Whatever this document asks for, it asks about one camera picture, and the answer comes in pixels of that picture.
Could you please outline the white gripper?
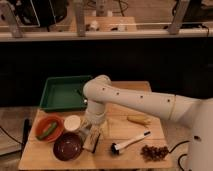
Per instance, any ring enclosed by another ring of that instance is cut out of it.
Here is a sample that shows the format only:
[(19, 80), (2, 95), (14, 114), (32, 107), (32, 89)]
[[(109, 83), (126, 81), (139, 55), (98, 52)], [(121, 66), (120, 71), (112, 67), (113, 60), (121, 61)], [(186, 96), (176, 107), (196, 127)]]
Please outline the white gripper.
[(100, 136), (100, 129), (96, 126), (102, 125), (106, 120), (106, 114), (92, 114), (88, 111), (85, 112), (83, 123), (79, 129), (79, 135), (86, 137), (86, 140), (83, 144), (83, 149), (89, 152), (93, 152), (95, 149), (96, 142)]

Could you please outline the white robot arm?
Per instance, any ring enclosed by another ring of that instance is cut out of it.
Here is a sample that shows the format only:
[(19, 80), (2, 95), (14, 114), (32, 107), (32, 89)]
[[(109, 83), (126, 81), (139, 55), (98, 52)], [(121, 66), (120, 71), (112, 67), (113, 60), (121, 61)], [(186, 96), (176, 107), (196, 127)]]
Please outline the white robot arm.
[(191, 130), (186, 171), (213, 171), (213, 98), (121, 89), (99, 75), (83, 86), (87, 98), (85, 118), (91, 124), (105, 121), (106, 104), (114, 103), (164, 120), (178, 122)]

